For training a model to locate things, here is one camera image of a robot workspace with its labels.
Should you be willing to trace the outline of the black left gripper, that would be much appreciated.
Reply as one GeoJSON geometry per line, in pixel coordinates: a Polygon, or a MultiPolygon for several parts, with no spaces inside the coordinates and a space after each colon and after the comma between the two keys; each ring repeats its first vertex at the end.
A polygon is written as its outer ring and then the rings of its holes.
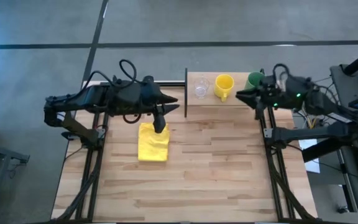
{"type": "Polygon", "coordinates": [[[154,82],[152,76],[148,75],[143,78],[140,93],[140,114],[157,113],[166,115],[179,108],[180,105],[165,104],[175,103],[177,101],[177,98],[162,93],[159,84],[154,82]]]}

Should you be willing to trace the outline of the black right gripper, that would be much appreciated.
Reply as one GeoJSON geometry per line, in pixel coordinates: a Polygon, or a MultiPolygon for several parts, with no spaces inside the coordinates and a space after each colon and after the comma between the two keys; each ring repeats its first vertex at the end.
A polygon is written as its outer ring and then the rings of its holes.
{"type": "Polygon", "coordinates": [[[240,90],[236,92],[238,100],[242,101],[252,109],[256,109],[258,100],[249,95],[257,95],[259,103],[264,107],[286,108],[287,98],[285,92],[278,86],[274,76],[265,76],[259,81],[257,88],[240,90]]]}

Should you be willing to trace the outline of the green mug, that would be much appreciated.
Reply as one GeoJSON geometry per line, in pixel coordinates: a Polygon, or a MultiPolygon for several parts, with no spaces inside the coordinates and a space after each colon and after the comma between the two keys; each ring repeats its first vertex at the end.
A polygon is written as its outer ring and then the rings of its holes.
{"type": "Polygon", "coordinates": [[[261,72],[249,73],[244,90],[252,90],[256,88],[259,85],[260,81],[264,78],[264,76],[265,75],[261,72]]]}

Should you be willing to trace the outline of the yellow mug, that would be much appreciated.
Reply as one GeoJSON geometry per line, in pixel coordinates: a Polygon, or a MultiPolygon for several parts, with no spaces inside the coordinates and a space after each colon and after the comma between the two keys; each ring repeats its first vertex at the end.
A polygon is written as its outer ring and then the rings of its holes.
{"type": "Polygon", "coordinates": [[[233,77],[228,74],[220,74],[215,79],[214,94],[221,100],[221,102],[224,103],[230,95],[233,87],[233,77]]]}

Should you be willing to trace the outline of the clear glass cup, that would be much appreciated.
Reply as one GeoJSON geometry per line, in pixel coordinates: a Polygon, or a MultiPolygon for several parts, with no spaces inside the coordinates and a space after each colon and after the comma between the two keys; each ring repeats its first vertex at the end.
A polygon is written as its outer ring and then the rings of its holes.
{"type": "Polygon", "coordinates": [[[195,88],[195,96],[198,99],[202,99],[206,96],[208,92],[209,81],[204,77],[197,78],[194,82],[194,88],[195,88]]]}

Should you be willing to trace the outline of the yellow cloth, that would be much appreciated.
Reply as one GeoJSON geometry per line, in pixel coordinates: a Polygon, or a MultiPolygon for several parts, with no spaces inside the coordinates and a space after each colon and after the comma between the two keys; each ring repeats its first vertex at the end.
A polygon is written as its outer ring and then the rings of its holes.
{"type": "Polygon", "coordinates": [[[152,123],[141,123],[138,132],[138,160],[165,162],[168,160],[170,131],[166,125],[161,133],[156,133],[152,123]]]}

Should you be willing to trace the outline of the white paper sheet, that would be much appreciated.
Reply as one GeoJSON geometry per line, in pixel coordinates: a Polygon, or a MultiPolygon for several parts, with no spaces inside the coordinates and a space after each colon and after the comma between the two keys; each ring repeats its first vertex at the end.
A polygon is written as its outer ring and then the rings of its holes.
{"type": "MultiPolygon", "coordinates": [[[[317,144],[316,139],[299,140],[299,145],[302,150],[314,146],[315,144],[317,144]]],[[[320,173],[319,159],[314,159],[313,161],[306,162],[305,168],[308,172],[319,174],[320,173]]]]}

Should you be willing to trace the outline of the black shelf end frame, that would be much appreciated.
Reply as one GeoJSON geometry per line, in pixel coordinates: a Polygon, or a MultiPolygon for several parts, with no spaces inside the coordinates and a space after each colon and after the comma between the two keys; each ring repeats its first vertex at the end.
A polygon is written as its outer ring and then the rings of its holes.
{"type": "Polygon", "coordinates": [[[184,117],[187,118],[188,114],[188,69],[185,68],[185,93],[184,93],[185,110],[184,117]]]}

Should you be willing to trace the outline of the black table edge rail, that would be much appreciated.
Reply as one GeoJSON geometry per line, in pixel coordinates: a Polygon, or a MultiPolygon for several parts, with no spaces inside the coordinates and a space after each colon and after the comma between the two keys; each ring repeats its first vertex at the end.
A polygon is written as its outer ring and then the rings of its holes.
{"type": "Polygon", "coordinates": [[[158,81],[158,85],[164,86],[164,87],[184,87],[185,82],[184,81],[158,81]]]}

